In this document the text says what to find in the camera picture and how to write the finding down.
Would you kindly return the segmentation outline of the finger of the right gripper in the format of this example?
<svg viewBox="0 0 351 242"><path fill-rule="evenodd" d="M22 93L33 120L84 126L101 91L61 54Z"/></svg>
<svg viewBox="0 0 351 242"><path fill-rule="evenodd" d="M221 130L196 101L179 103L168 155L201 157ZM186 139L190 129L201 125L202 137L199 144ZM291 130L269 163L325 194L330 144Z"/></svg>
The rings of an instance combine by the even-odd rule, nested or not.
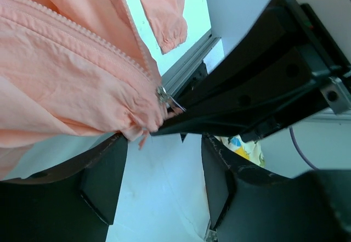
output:
<svg viewBox="0 0 351 242"><path fill-rule="evenodd" d="M238 104L304 103L304 32L296 0L270 0L241 42L192 91L178 100L193 108L205 100L238 95Z"/></svg>
<svg viewBox="0 0 351 242"><path fill-rule="evenodd" d="M193 133L217 136L267 137L326 108L319 88L329 77L329 69L313 47L301 50L304 62L304 103L282 108L279 103L238 104L238 95L205 100L186 112L167 120L157 136Z"/></svg>

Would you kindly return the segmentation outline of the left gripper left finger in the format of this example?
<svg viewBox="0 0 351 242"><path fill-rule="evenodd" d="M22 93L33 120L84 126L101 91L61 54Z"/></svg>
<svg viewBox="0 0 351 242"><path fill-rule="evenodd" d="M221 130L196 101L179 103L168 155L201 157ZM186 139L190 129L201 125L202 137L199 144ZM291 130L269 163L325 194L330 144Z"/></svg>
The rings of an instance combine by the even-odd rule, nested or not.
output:
<svg viewBox="0 0 351 242"><path fill-rule="evenodd" d="M127 139L115 134L28 178L2 181L1 241L105 241L127 150Z"/></svg>

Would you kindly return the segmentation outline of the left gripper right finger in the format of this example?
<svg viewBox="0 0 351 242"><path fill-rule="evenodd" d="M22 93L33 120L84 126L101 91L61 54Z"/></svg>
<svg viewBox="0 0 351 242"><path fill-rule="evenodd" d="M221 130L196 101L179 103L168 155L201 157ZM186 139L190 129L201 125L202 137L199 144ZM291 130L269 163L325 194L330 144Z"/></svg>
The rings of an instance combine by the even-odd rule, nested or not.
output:
<svg viewBox="0 0 351 242"><path fill-rule="evenodd" d="M204 135L210 228L218 241L350 241L350 171L287 178Z"/></svg>

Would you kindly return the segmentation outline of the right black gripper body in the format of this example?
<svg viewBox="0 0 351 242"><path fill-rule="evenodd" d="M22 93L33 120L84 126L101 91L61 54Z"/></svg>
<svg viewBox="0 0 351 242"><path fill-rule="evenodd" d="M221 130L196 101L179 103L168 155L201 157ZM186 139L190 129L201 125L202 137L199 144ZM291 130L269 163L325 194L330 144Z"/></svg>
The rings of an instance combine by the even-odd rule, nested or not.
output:
<svg viewBox="0 0 351 242"><path fill-rule="evenodd" d="M244 141L261 140L326 108L350 108L350 62L307 3L270 0L251 28L264 52L243 94Z"/></svg>

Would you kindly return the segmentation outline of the salmon pink jacket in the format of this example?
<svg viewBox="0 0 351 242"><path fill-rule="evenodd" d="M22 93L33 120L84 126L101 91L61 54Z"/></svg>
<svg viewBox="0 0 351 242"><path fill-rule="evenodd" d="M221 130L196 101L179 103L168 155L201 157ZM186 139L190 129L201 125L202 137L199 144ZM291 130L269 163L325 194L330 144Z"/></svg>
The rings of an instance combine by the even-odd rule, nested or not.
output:
<svg viewBox="0 0 351 242"><path fill-rule="evenodd" d="M185 42L185 0L140 1L163 53ZM1 0L2 178L48 138L145 139L183 111L127 0Z"/></svg>

